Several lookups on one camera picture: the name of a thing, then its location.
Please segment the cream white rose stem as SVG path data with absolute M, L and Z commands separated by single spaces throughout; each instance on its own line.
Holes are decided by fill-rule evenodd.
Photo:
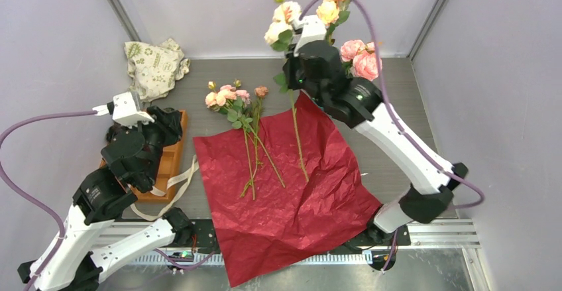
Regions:
M 295 1 L 274 0 L 274 2 L 278 6 L 274 10 L 272 23 L 270 24 L 268 30 L 265 32 L 264 40 L 271 47 L 271 49 L 277 52 L 281 52 L 284 49 L 287 49 L 287 47 L 289 47 L 289 45 L 291 44 L 294 35 L 292 22 L 302 11 L 300 5 Z M 294 98 L 294 91 L 288 88 L 288 84 L 281 84 L 278 79 L 276 79 L 276 82 L 279 86 L 283 87 L 283 91 L 287 91 L 290 98 L 291 113 L 299 155 L 300 168 L 302 169 L 306 182 L 309 182 L 309 176 L 304 163 L 302 143 L 300 140 L 298 129 L 297 109 L 296 100 Z

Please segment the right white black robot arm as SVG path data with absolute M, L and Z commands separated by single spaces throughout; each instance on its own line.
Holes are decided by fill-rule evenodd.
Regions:
M 325 40 L 290 44 L 283 71 L 290 89 L 305 91 L 326 114 L 376 144 L 410 180 L 410 187 L 375 212 L 369 239 L 386 244 L 394 231 L 412 221 L 430 223 L 451 208 L 458 177 L 468 172 L 452 164 L 423 143 L 401 122 L 382 92 L 368 79 L 353 77 L 344 69 L 338 49 Z

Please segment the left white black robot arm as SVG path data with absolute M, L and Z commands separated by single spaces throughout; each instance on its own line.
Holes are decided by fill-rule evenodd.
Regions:
M 26 288 L 96 290 L 114 272 L 160 247 L 189 244 L 189 218 L 171 207 L 150 225 L 110 245 L 96 242 L 123 212 L 156 185 L 164 149 L 182 140 L 182 113 L 149 107 L 132 125 L 117 123 L 101 149 L 102 165 L 88 174 L 72 197 L 66 219 L 49 247 L 24 262 L 18 274 Z

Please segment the pink rose stem large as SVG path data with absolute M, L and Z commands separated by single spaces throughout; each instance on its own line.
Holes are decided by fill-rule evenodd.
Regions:
M 382 70 L 382 60 L 374 49 L 374 43 L 365 44 L 362 40 L 348 40 L 340 47 L 341 60 L 353 76 L 373 81 Z

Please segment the dark red wrapping paper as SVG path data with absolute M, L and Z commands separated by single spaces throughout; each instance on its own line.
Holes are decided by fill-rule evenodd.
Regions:
M 380 207 L 332 120 L 305 94 L 295 106 L 260 120 L 258 151 L 239 130 L 194 138 L 232 287 L 342 245 Z

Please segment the peach rose stem tall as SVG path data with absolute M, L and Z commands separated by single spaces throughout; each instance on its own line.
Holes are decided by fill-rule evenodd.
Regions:
M 351 0 L 322 0 L 316 9 L 316 15 L 327 27 L 326 40 L 334 45 L 333 33 L 335 29 L 349 18 Z

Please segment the pink flower bouquet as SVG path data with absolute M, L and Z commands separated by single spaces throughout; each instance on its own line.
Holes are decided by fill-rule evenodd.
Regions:
M 214 81 L 207 83 L 209 93 L 205 96 L 205 106 L 216 113 L 226 116 L 234 130 L 243 133 L 246 155 L 249 164 L 249 180 L 244 185 L 240 196 L 248 193 L 253 200 L 257 199 L 256 179 L 264 166 L 264 156 L 273 168 L 282 187 L 285 186 L 265 141 L 258 135 L 264 111 L 264 100 L 269 94 L 266 86 L 258 86 L 253 91 L 243 89 L 242 83 L 235 80 L 232 84 L 217 85 Z

